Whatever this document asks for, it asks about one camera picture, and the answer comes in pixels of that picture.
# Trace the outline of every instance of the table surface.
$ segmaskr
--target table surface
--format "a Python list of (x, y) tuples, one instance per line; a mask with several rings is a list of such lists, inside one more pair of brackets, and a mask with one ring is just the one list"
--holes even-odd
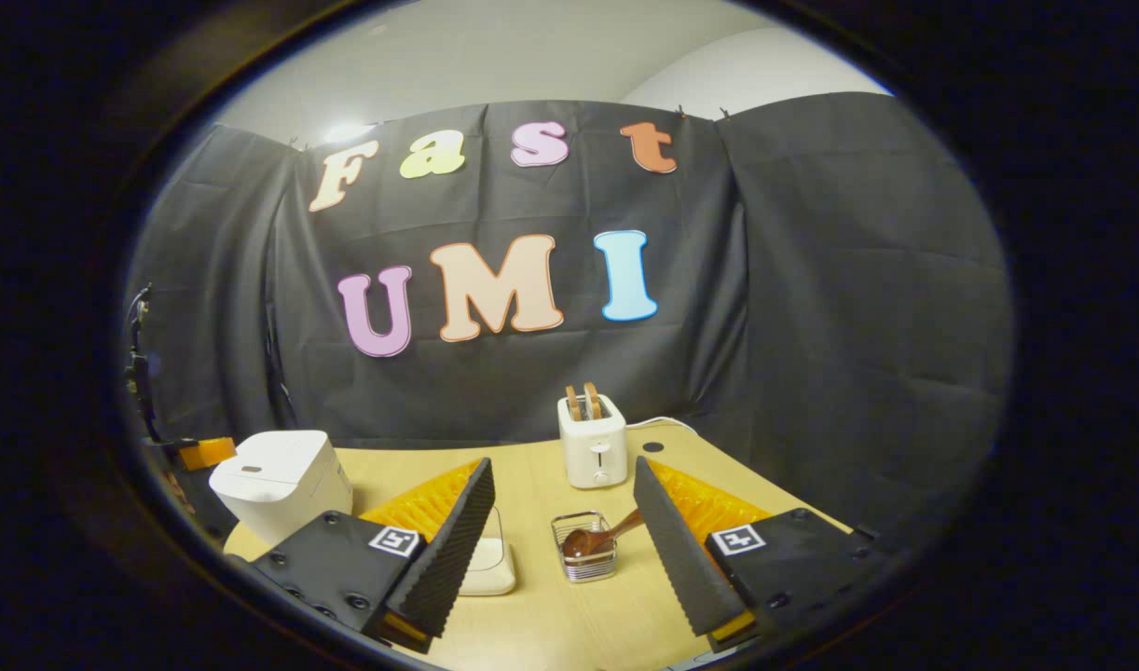
[[(664, 444), (664, 450), (646, 453), (641, 448), (649, 442)], [(560, 441), (456, 450), (336, 450), (353, 485), (354, 515), (472, 459), (491, 458), (495, 506), (502, 535), (513, 549), (516, 587), (502, 596), (459, 596), (445, 632), (434, 639), (428, 654), (396, 649), (453, 671), (648, 671), (710, 650), (705, 637), (690, 632), (645, 526), (617, 540), (613, 576), (574, 583), (562, 573), (551, 519), (595, 509), (617, 524), (634, 507), (639, 455), (719, 485), (771, 514), (813, 507), (675, 424), (630, 428), (626, 443), (629, 478), (605, 489), (571, 488)], [(821, 510), (813, 513), (851, 532)], [(241, 523), (224, 546), (226, 553), (247, 560), (268, 549)]]

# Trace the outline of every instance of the wooden spoon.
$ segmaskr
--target wooden spoon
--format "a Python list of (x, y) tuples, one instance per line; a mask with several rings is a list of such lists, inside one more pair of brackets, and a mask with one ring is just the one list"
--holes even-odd
[(570, 557), (570, 559), (575, 559), (579, 556), (591, 556), (599, 548), (603, 548), (612, 540), (616, 539), (616, 535), (623, 534), (624, 531), (634, 530), (634, 527), (644, 523), (644, 516), (640, 514), (639, 507), (632, 510), (631, 515), (626, 515), (623, 522), (620, 522), (609, 531), (587, 531), (587, 530), (574, 530), (566, 535), (566, 539), (562, 541), (562, 554)]

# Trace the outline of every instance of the colorful letter cutout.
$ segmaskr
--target colorful letter cutout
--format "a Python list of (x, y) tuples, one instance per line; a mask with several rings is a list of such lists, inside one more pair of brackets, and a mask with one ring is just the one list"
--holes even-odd
[(392, 330), (384, 335), (370, 327), (370, 310), (367, 309), (367, 289), (370, 279), (366, 275), (353, 275), (338, 281), (338, 293), (345, 302), (346, 328), (353, 346), (364, 355), (394, 357), (408, 347), (412, 339), (412, 322), (408, 314), (409, 277), (412, 269), (396, 264), (378, 273), (378, 280), (387, 288), (387, 305), (392, 311)]
[(570, 146), (558, 140), (565, 134), (565, 126), (557, 122), (525, 123), (510, 133), (510, 141), (517, 147), (510, 150), (510, 159), (517, 166), (560, 164), (570, 156)]
[(648, 243), (640, 230), (612, 230), (595, 237), (595, 247), (607, 260), (607, 277), (612, 300), (603, 308), (603, 317), (612, 321), (633, 321), (656, 314), (656, 303), (645, 286), (640, 249)]
[(491, 272), (475, 246), (467, 243), (437, 247), (428, 259), (441, 268), (445, 279), (445, 326), (442, 341), (470, 341), (480, 325), (470, 319), (469, 302), (491, 330), (502, 330), (510, 298), (516, 297), (515, 330), (544, 330), (560, 325), (565, 317), (552, 304), (549, 281), (549, 254), (557, 246), (549, 235), (522, 235), (515, 238), (502, 259), (499, 275)]
[(318, 213), (326, 207), (342, 203), (345, 193), (342, 183), (347, 186), (358, 179), (358, 172), (362, 169), (363, 158), (375, 156), (378, 152), (378, 141), (363, 141), (357, 147), (350, 147), (336, 154), (326, 156), (323, 165), (326, 170), (321, 173), (321, 186), (317, 188), (317, 197), (309, 204), (309, 212)]
[(408, 152), (411, 156), (403, 158), (400, 174), (408, 179), (426, 174), (445, 174), (458, 170), (466, 162), (462, 156), (462, 140), (458, 131), (436, 131), (413, 141)]
[(621, 128), (620, 133), (632, 139), (632, 157), (646, 171), (666, 173), (677, 170), (673, 158), (659, 155), (662, 144), (673, 144), (667, 132), (657, 132), (650, 122), (641, 122)]

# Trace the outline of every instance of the black cloth backdrop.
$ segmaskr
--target black cloth backdrop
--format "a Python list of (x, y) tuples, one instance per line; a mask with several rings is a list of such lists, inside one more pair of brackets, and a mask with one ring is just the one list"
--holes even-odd
[[(510, 133), (566, 128), (570, 157), (522, 169)], [(667, 174), (618, 129), (672, 136)], [(420, 136), (465, 133), (450, 174), (404, 179)], [(368, 139), (343, 203), (309, 213), (323, 157)], [(595, 235), (647, 235), (652, 318), (603, 317)], [(552, 330), (445, 322), (434, 248), (472, 243), (495, 271), (548, 234)], [(412, 269), (412, 339), (363, 355), (336, 284)], [(595, 382), (629, 422), (666, 415), (852, 524), (886, 530), (958, 491), (990, 453), (1013, 346), (1003, 252), (940, 141), (886, 95), (814, 95), (711, 122), (604, 103), (436, 111), (297, 152), (213, 126), (171, 175), (136, 244), (153, 284), (142, 344), (159, 358), (171, 436), (314, 427), (347, 448), (424, 449), (557, 436), (565, 385)], [(370, 319), (391, 324), (386, 291)], [(472, 317), (480, 316), (472, 310)]]

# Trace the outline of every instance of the blue letter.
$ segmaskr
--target blue letter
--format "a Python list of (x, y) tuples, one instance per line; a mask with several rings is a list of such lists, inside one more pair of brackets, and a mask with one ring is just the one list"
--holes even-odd
[(640, 249), (648, 237), (639, 230), (611, 230), (595, 237), (595, 247), (607, 260), (607, 277), (612, 281), (612, 301), (603, 317), (612, 321), (633, 321), (656, 314), (656, 303), (645, 288)]

